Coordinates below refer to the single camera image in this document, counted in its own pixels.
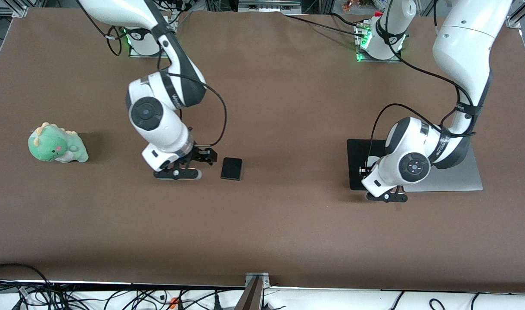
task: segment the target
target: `brown table surface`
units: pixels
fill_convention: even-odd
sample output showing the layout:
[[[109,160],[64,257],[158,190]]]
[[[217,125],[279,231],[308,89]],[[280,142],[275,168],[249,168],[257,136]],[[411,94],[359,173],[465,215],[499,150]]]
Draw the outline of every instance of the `brown table surface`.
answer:
[[[348,30],[331,16],[306,16]],[[440,72],[432,19],[404,56]],[[128,82],[155,59],[114,57],[78,9],[31,9],[0,54],[0,263],[51,279],[240,285],[266,271],[285,286],[525,291],[525,49],[503,29],[473,138],[485,190],[368,202],[348,188],[347,139],[367,139],[383,106],[439,121],[453,88],[402,64],[355,61],[352,37],[275,13],[195,12],[180,41],[225,98],[220,162],[199,181],[158,181],[127,118]],[[390,110],[377,138],[408,116]],[[207,93],[184,110],[200,143],[221,129]],[[44,163],[42,122],[81,133],[88,163]],[[219,178],[223,157],[242,181]],[[21,270],[6,276],[33,278]]]

